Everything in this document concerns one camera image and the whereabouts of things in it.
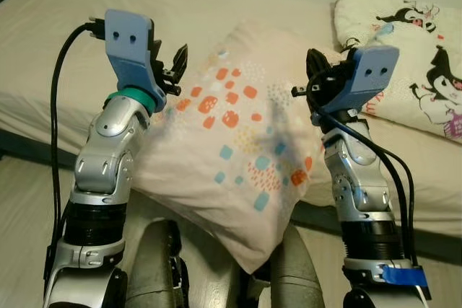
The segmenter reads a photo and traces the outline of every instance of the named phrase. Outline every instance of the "floor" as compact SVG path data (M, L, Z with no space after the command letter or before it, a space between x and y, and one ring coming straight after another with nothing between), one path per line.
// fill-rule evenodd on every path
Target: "floor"
M71 172L61 171L63 202L69 196ZM43 260L51 235L51 169L4 157L0 160L0 307L41 307ZM126 253L121 266L129 271L144 226L158 216L177 220L188 265L191 308L235 307L239 268L227 251L206 232L179 218L140 193L133 192L125 228ZM349 284L341 273L340 238L299 228L323 288L327 308L341 307ZM433 301L430 307L462 307L462 269L422 258ZM270 307L269 290L260 307Z

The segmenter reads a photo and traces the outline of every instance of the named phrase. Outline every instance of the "bed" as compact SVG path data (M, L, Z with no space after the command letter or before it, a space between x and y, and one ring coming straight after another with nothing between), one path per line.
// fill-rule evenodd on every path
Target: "bed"
M244 18L339 48L332 6L324 1L4 0L0 3L0 150L47 160L48 96L58 49L86 16L101 17L107 8L139 12L154 19L156 35L163 40L163 61L188 43L191 70L197 69L215 44ZM74 155L86 139L88 124L100 110L102 100L114 90L116 79L102 51L102 43L78 40L66 58L58 91L58 145L63 166L73 165ZM418 250L461 263L462 146L386 120L368 120L372 137L398 152L414 171ZM327 171L321 171L292 219L338 232L330 187Z

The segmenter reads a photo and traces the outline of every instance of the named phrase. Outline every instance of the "cartoon character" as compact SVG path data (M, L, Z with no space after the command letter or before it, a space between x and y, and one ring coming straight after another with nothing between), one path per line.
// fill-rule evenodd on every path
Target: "cartoon character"
M399 9L394 15L388 17L379 17L376 19L384 22L404 22L412 23L417 27L421 27L428 32L433 32L436 29L436 24L433 22L436 15L440 12L440 8L433 5L432 8L428 6L423 9L417 8L415 1L405 1L407 7Z
M448 52L437 46L432 60L434 66L427 72L431 87L417 84L409 86L419 100L422 111L434 124L444 124L447 137L462 138L462 79L450 71Z

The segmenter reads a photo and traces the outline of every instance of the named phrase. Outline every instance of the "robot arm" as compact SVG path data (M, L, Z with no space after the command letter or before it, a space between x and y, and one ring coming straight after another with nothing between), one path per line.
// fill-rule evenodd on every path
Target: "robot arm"
M157 60L161 42L154 41L154 23L145 16L108 10L104 20L92 20L92 36L105 40L118 91L92 121L77 157L66 231L56 246L44 307L64 307L62 302L124 306L127 277L115 266L125 248L122 234L134 159L152 113L165 107L166 94L180 94L176 84L187 64L184 45L172 70L164 69Z
M325 161L346 248L343 272L352 285L346 308L427 307L427 282L422 268L404 256L381 160L350 134L370 142L367 123L357 114L387 87L397 59L396 48L380 46L351 50L346 61L330 66L321 52L309 50L310 83L292 89L294 97L307 96L312 123L324 133Z

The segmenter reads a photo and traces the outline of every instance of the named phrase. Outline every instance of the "black cable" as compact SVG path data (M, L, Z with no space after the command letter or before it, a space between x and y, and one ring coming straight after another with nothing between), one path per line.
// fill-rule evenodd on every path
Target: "black cable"
M407 164L404 162L404 160L400 157L398 157L396 154L392 153L391 151L388 151L387 149L384 149L381 147L383 152L390 157L394 158L399 164L404 168L404 171L406 172L407 180L409 182L409 212L408 212L408 229L409 229L409 245L411 247L410 253L411 253L411 261L413 266L418 266L419 261L417 260L417 254L415 250L415 236L414 236L414 180L412 179L412 173L411 170L408 168Z
M56 107L56 100L58 94L58 80L61 67L63 66L66 53L71 47L75 39L85 30L91 30L92 23L85 23L77 27L64 42L63 47L59 51L56 65L51 80L51 93L50 93L50 114L51 114L51 174L53 178L53 204L54 204L54 217L53 217L53 235L51 237L51 244L47 249L47 259L45 262L45 290L48 285L51 268L56 255L56 245L62 235L64 223L61 223L61 189L59 186L59 169L58 169L58 111Z
M62 235L64 231L64 224L66 223L67 214L69 212L69 201L67 201L66 207L64 207L63 216L58 223L58 235Z
M361 141L365 146L369 147L383 162L387 170L390 172L391 177L393 178L393 182L396 186L396 191L398 192L398 200L399 200L399 207L400 207L400 214L401 214L401 233L402 233L402 240L403 240L403 249L404 249L404 256L406 258L411 258L411 245L410 245L410 237L409 237L409 223L407 219L407 207L406 207L406 195L404 193L403 183L397 173L395 167L391 163L390 159L386 156L384 150L379 147L378 145L374 144L371 140L367 137L363 136L362 134L358 133L357 131L353 130L349 126L344 125L343 123L339 122L333 116L329 115L322 107L318 105L318 103L314 100L313 97L313 85L315 81L321 78L322 75L329 76L332 71L322 71L321 73L316 74L312 78L310 78L307 86L307 98L310 101L313 110L321 115L324 119L330 122L333 126L339 128L345 133L348 133L350 136L354 137L358 141Z

